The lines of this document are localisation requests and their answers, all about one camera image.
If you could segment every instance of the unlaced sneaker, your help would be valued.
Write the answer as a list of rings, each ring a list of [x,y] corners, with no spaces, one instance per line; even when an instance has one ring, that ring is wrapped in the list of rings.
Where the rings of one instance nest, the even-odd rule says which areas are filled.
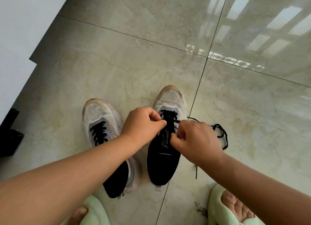
[[[173,177],[180,159],[180,153],[170,144],[171,134],[177,134],[181,120],[194,118],[187,117],[184,95],[173,85],[161,90],[156,98],[154,109],[162,119],[166,120],[167,124],[149,145],[147,170],[151,182],[156,185],[156,190],[161,190],[161,186],[167,184]],[[223,132],[218,138],[225,136],[226,145],[223,149],[226,149],[228,147],[227,133],[219,124],[212,125],[212,128],[214,130],[218,128]]]
[[[119,113],[108,102],[90,99],[82,112],[83,127],[91,147],[96,147],[120,135],[122,120]],[[135,190],[140,181],[141,167],[130,157],[103,183],[110,198],[123,198],[126,193]]]

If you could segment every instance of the light green slipper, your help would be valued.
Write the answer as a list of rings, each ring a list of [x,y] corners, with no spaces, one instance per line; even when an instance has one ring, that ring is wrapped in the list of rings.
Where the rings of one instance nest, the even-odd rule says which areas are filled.
[[[110,225],[108,216],[101,202],[94,196],[89,196],[83,205],[89,209],[88,213],[82,219],[80,225]],[[66,225],[68,219],[66,218],[60,225]]]
[[[257,217],[245,219],[240,223],[235,215],[221,202],[225,188],[217,184],[211,192],[208,202],[208,225],[259,225]]]

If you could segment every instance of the floor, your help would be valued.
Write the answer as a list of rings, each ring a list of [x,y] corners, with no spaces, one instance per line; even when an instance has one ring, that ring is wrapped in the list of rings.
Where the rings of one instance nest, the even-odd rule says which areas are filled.
[[[125,120],[172,84],[191,117],[224,127],[229,155],[311,195],[310,29],[311,0],[67,0],[31,58],[14,104],[25,138],[0,179],[87,150],[86,100],[108,100]],[[181,157],[155,191],[147,147],[136,192],[95,192],[111,224],[207,224],[215,182]]]

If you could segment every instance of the hand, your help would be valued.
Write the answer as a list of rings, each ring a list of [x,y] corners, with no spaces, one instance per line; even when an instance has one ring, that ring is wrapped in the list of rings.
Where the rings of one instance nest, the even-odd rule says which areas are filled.
[[[139,107],[128,114],[121,135],[127,135],[141,148],[166,126],[166,121],[151,107]]]
[[[204,122],[182,120],[177,134],[179,138],[172,133],[171,145],[201,168],[216,164],[225,155],[215,131]]]

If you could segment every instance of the person's left arm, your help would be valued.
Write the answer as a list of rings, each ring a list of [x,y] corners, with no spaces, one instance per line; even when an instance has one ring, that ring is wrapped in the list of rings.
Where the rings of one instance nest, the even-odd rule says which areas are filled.
[[[119,137],[0,182],[0,224],[61,223],[165,125],[152,108],[137,108]]]

